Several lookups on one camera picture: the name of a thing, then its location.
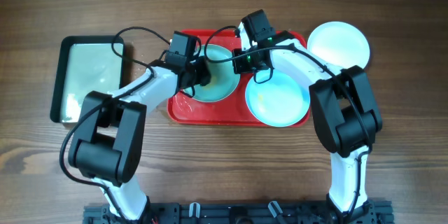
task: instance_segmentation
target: wooden tabletop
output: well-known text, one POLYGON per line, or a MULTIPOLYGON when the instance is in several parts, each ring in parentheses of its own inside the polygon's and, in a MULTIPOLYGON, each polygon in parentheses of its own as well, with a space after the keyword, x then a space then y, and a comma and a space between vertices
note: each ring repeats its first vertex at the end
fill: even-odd
MULTIPOLYGON (((105 202, 98 188, 61 172, 68 129, 49 112, 60 43, 69 35, 145 26, 174 30, 238 25, 265 9, 276 29, 308 37, 340 20, 372 49, 366 71, 384 119, 367 164, 370 197, 391 200, 396 223, 448 223, 448 0, 0 0, 0 223, 80 223, 105 202)), ((166 45, 123 36, 138 60, 166 45)), ((143 72, 138 66, 131 79, 143 72)), ((166 104, 146 120, 141 187, 152 202, 324 200, 330 158, 313 122, 301 128, 186 126, 166 104)))

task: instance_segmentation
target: red placemat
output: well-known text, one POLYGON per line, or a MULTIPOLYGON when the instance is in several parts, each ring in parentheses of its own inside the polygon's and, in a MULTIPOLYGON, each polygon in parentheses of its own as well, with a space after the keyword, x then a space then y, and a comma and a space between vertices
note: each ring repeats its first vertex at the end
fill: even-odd
MULTIPOLYGON (((204 43, 215 30, 189 29, 182 32, 198 36, 204 43)), ((296 32, 291 32, 291 34, 306 47, 306 42, 302 35, 296 32)), ((210 44, 223 46, 230 51, 235 48, 241 48, 241 41, 239 38, 235 38, 233 31, 222 31, 211 39, 210 44)), ((252 73, 242 74, 237 89, 227 98, 217 102, 204 103, 178 93, 168 99, 168 114, 172 120, 190 125, 267 126, 255 118, 246 105, 246 86, 252 76, 252 73)), ((308 118, 309 110, 299 122, 290 127, 299 127, 308 118)))

